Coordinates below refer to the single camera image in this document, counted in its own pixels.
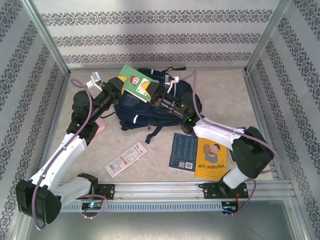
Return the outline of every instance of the beige floor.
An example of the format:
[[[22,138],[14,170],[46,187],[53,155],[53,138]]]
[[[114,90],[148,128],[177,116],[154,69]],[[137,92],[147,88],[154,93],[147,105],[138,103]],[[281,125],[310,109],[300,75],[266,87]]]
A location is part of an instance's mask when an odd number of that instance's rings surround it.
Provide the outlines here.
[[[191,71],[171,71],[173,76],[185,77]],[[90,79],[90,72],[72,74],[72,78],[83,83]],[[100,72],[103,81],[115,76],[117,72]],[[190,84],[193,77],[187,80]],[[73,96],[79,88],[69,84],[64,105],[60,115],[58,127],[51,148],[51,155],[61,143],[71,120]],[[99,92],[90,89],[95,97]],[[250,103],[246,85],[240,70],[212,70],[197,72],[197,89],[203,111],[207,118],[231,127],[257,127],[254,112]],[[164,127],[151,143],[145,143],[146,136],[155,128],[139,128],[121,131],[119,119],[114,114],[105,119],[106,130],[98,134],[91,144],[82,152],[63,177],[63,182],[72,181],[78,174],[85,172],[96,176],[100,182],[175,182],[201,181],[194,177],[193,172],[169,168],[174,133],[183,134],[178,126]],[[142,158],[128,167],[115,179],[112,179],[104,166],[135,142],[140,141],[148,150]],[[228,155],[228,169],[234,167],[230,154]],[[272,180],[270,173],[258,177],[260,180]]]

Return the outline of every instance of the patterned wallpaper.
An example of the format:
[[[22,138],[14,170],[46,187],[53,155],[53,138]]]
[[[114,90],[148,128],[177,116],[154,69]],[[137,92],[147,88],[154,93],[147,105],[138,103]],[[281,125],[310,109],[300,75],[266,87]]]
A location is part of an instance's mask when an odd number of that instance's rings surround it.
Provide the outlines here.
[[[284,176],[320,239],[320,5],[293,1],[251,73]]]
[[[245,67],[279,0],[34,0],[70,69]]]
[[[0,240],[19,211],[16,184],[37,170],[65,76],[19,0],[0,3]]]

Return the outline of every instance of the green book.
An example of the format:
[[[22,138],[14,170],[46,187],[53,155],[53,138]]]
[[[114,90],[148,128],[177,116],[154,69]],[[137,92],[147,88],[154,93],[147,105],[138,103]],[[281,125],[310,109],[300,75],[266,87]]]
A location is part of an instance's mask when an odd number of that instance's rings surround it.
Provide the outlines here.
[[[154,82],[154,83],[159,82],[157,80],[151,79],[150,77],[142,74],[141,72],[133,69],[128,65],[124,65],[124,67],[119,73],[119,76],[126,77],[126,81],[123,86],[124,90],[136,96],[138,99],[141,99],[145,103],[149,102],[151,98],[147,94],[147,92],[142,88],[141,85],[143,83],[148,83],[148,82]]]

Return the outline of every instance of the yellow book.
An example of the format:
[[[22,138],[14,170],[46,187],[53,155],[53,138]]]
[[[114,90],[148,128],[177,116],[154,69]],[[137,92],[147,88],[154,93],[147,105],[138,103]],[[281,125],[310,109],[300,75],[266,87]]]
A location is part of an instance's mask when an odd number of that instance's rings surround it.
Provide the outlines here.
[[[226,172],[227,148],[206,138],[199,138],[194,176],[219,181]]]

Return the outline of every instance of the navy backpack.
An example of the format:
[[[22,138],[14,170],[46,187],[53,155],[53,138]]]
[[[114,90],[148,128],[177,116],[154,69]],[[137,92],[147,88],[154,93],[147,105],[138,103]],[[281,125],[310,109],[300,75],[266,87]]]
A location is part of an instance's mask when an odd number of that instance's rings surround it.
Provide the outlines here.
[[[186,70],[185,67],[173,68],[173,70],[181,71]],[[137,69],[140,73],[159,81],[160,84],[165,84],[165,78],[169,76],[166,73],[170,68],[157,71],[148,68]],[[180,80],[174,84],[169,94],[180,99],[184,93],[192,93],[192,87],[184,80]],[[202,110],[200,99],[196,95],[196,101],[199,112]],[[153,133],[146,137],[145,142],[150,143],[152,137],[156,136],[162,127],[177,126],[181,123],[182,119],[164,110],[162,107],[154,107],[150,102],[143,102],[137,97],[133,96],[127,91],[118,99],[118,103],[114,106],[115,114],[120,119],[121,130],[127,131],[130,129],[137,129],[148,126],[157,126]]]

